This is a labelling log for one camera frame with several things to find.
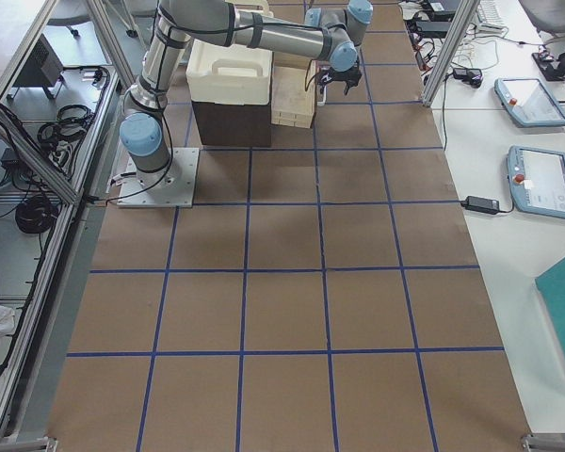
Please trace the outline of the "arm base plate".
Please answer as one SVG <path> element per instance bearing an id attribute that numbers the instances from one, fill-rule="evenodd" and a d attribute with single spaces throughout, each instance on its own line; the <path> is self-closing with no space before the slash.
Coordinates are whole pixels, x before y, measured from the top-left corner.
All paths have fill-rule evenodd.
<path id="1" fill-rule="evenodd" d="M 183 207 L 193 206 L 200 150 L 198 148 L 173 148 L 173 159 L 168 172 L 137 172 L 131 157 L 127 158 L 124 172 L 132 175 L 121 179 L 120 193 L 116 196 L 119 207 Z"/>

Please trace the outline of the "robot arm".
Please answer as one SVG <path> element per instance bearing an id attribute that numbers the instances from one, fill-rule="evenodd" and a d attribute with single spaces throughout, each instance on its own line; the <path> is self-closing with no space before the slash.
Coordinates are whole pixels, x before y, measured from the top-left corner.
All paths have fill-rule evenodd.
<path id="1" fill-rule="evenodd" d="M 277 54 L 322 61 L 318 82 L 361 77 L 359 48 L 373 16 L 368 1 L 311 8 L 301 24 L 280 20 L 247 1 L 162 1 L 153 41 L 137 81 L 126 92 L 121 144 L 144 189 L 169 186 L 181 174 L 163 114 L 173 76 L 189 52 L 189 85 L 202 144 L 264 148 L 271 144 L 271 87 Z"/>

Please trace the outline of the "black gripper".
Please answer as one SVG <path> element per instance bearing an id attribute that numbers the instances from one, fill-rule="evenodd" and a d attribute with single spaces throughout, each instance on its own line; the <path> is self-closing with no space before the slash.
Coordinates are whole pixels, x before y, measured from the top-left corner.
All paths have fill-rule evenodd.
<path id="1" fill-rule="evenodd" d="M 350 69 L 337 71 L 333 67 L 328 68 L 327 83 L 344 82 L 347 88 L 357 87 L 362 78 L 360 65 L 355 63 Z"/>

